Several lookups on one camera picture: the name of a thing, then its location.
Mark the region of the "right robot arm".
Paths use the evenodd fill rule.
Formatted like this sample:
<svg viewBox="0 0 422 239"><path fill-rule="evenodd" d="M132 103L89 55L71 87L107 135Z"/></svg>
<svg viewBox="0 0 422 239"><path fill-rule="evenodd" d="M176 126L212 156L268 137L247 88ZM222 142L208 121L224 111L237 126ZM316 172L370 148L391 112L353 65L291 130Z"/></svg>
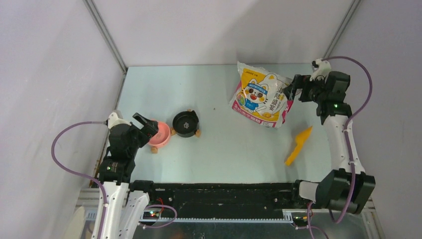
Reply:
<svg viewBox="0 0 422 239"><path fill-rule="evenodd" d="M299 101L317 104L330 149L332 170L320 182L296 180L289 200L295 208L309 201L322 209L360 214L370 198L376 181L365 172L354 143L349 104L344 102L350 85L350 76L338 71L326 77L296 74L284 93L294 99L301 90Z"/></svg>

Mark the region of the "cat food bag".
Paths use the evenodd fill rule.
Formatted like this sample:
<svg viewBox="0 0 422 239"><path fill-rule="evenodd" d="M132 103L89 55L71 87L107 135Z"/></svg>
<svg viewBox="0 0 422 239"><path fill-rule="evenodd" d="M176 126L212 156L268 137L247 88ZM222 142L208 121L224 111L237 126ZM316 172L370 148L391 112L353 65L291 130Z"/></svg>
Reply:
<svg viewBox="0 0 422 239"><path fill-rule="evenodd" d="M230 101L232 110L259 125L279 128L293 103L283 90L293 80L241 62L237 69L240 81Z"/></svg>

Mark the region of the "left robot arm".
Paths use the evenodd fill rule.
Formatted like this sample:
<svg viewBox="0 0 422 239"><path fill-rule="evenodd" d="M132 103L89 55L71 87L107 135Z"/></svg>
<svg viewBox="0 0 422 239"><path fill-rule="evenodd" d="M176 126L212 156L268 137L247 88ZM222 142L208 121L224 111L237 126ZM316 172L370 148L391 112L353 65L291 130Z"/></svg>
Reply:
<svg viewBox="0 0 422 239"><path fill-rule="evenodd" d="M138 150L158 133L158 122L135 113L133 118L142 124L138 128L123 119L120 111L113 111L106 120L109 147L99 168L100 189L93 239L130 239L133 237L146 207L157 202L157 193L145 188L130 188Z"/></svg>

